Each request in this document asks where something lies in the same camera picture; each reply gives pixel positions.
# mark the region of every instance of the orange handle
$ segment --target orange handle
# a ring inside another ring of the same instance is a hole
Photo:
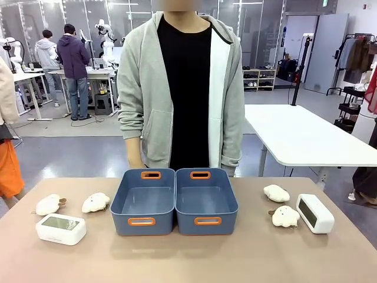
[[[221,224],[221,217],[196,217],[194,220],[197,226],[213,226]]]
[[[141,172],[141,178],[143,180],[160,180],[161,179],[161,172],[144,171],[144,172]]]
[[[156,220],[153,217],[129,218],[128,224],[130,226],[154,226],[156,225]]]
[[[191,172],[190,174],[191,179],[193,180],[208,180],[211,178],[211,172],[205,171],[205,172]]]

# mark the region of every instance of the shoe rack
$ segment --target shoe rack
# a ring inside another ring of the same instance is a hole
[[[243,89],[244,91],[258,91],[259,89],[273,90],[275,87],[275,78],[276,69],[243,70]]]

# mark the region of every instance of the person in purple jacket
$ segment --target person in purple jacket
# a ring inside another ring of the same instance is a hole
[[[64,35],[57,46],[58,58],[63,64],[67,78],[67,88],[70,93],[72,121],[90,119],[88,114],[88,74],[85,65],[89,64],[90,56],[84,44],[74,36],[76,29],[71,24],[64,26]],[[78,97],[80,93],[80,116],[78,115]]]

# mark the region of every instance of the orange shorts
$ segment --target orange shorts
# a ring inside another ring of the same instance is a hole
[[[21,177],[18,158],[10,140],[0,144],[0,196],[11,198],[25,186]]]

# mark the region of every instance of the blue storage bin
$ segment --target blue storage bin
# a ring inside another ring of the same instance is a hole
[[[126,171],[110,211],[121,236],[169,234],[173,230],[174,171]]]
[[[178,170],[175,207],[185,235],[231,234],[239,208],[226,171],[218,168]]]

